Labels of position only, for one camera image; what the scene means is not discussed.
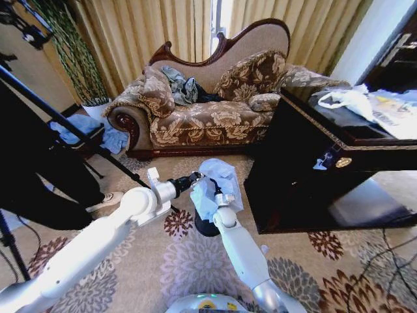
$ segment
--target tall plant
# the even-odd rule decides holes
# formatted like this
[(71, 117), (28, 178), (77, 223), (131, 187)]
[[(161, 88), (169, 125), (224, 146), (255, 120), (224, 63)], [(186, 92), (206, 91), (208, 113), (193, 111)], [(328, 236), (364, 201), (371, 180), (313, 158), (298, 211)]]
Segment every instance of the tall plant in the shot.
[(99, 106), (108, 95), (93, 56), (74, 26), (65, 0), (32, 0), (50, 25), (59, 59), (84, 106)]

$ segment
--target floor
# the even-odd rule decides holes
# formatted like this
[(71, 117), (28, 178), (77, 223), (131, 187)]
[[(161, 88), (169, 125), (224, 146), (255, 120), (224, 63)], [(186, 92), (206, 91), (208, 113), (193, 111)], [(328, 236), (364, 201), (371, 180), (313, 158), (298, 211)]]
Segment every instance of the floor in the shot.
[[(205, 157), (156, 158), (138, 162), (126, 155), (120, 161), (146, 181), (145, 169), (156, 166), (161, 179), (189, 175)], [(220, 156), (234, 165), (240, 183), (252, 160), (246, 156)], [(127, 191), (136, 186), (130, 178), (99, 156), (89, 161), (105, 178), (102, 191)], [(417, 211), (417, 172), (379, 173), (375, 179), (397, 200)], [(364, 278), (358, 281), (366, 263), (386, 247), (381, 230), (322, 231), (259, 235), (242, 188), (245, 210), (240, 223), (256, 243), (267, 251), (271, 277), (308, 312), (417, 312), (417, 302), (399, 275), (395, 276), (392, 256), (375, 258)], [(175, 299), (191, 293), (225, 293), (240, 300), (248, 310), (262, 312), (250, 290), (237, 278), (219, 237), (207, 238), (195, 231), (194, 207), (184, 193), (173, 202), (180, 214), (170, 213), (142, 228), (132, 228), (120, 244), (90, 275), (76, 284), (52, 312), (164, 312)], [(100, 211), (108, 215), (115, 207)], [(14, 231), (17, 244), (30, 273), (36, 276), (47, 260), (77, 235), (76, 231), (55, 231), (31, 223), (42, 238), (37, 248), (33, 233), (20, 227)], [(388, 241), (397, 245), (415, 235), (417, 228), (388, 230)], [(8, 256), (8, 250), (1, 247)], [(417, 250), (413, 242), (396, 250), (397, 261), (406, 264)], [(417, 292), (417, 263), (403, 267), (403, 277)], [(0, 289), (14, 282), (7, 264), (0, 260)]]

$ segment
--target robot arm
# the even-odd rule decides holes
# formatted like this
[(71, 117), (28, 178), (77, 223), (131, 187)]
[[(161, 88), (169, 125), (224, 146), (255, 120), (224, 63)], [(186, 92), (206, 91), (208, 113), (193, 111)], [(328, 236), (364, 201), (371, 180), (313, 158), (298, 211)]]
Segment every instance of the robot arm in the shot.
[[(45, 311), (126, 238), (132, 223), (141, 226), (164, 214), (169, 210), (172, 199), (178, 198), (181, 192), (202, 177), (193, 173), (188, 177), (159, 182), (156, 168), (149, 169), (148, 176), (151, 190), (143, 187), (129, 190), (118, 209), (87, 226), (51, 258), (39, 276), (28, 282), (13, 284), (0, 292), (0, 311)], [(240, 225), (235, 212), (228, 207), (233, 200), (233, 195), (222, 194), (216, 184), (219, 208), (213, 219), (237, 275), (267, 312), (305, 312), (297, 300), (271, 281), (261, 250)]]
[(189, 177), (159, 182), (156, 168), (149, 169), (148, 176), (151, 189), (130, 189), (118, 209), (88, 225), (49, 260), (39, 276), (5, 288), (0, 293), (0, 311), (45, 311), (126, 238), (132, 223), (141, 226), (164, 214), (171, 207), (171, 200), (201, 177), (193, 173)]
[(219, 208), (213, 216), (213, 222), (220, 231), (223, 245), (239, 279), (251, 289), (266, 312), (306, 312), (296, 299), (280, 290), (271, 280), (261, 249), (237, 220), (236, 213), (227, 206), (231, 201), (231, 195), (216, 195)]

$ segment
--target white wall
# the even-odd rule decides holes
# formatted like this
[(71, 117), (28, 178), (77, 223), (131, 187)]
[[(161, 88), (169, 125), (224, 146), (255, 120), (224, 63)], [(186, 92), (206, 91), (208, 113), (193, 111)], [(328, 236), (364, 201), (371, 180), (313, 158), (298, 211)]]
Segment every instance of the white wall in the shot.
[(356, 85), (416, 4), (415, 0), (373, 0), (330, 77)]
[[(22, 39), (22, 33), (11, 25), (0, 24), (0, 51), (14, 54), (17, 60), (9, 62), (12, 74), (46, 100), (57, 111), (62, 112), (75, 103), (70, 91), (53, 69), (43, 51), (38, 51)], [(18, 96), (44, 121), (51, 118), (30, 101)]]

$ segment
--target sofa cushion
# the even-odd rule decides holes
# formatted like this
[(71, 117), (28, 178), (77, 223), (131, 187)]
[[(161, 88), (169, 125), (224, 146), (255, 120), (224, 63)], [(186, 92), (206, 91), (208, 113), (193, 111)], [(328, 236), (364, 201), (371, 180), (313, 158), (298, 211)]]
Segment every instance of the sofa cushion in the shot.
[(151, 124), (155, 147), (235, 145), (263, 138), (273, 112), (254, 112), (243, 102), (196, 103), (177, 107)]
[(155, 116), (167, 117), (175, 110), (168, 79), (155, 68), (145, 67), (145, 83), (139, 96)]
[(239, 61), (226, 70), (214, 92), (229, 101), (247, 101), (260, 93), (275, 91), (284, 74), (285, 56), (265, 50)]
[(334, 80), (301, 67), (300, 65), (285, 65), (285, 75), (282, 76), (279, 87), (333, 87), (350, 86), (343, 80)]
[(248, 104), (255, 112), (270, 112), (275, 110), (280, 98), (281, 96), (276, 93), (263, 93), (252, 96)]

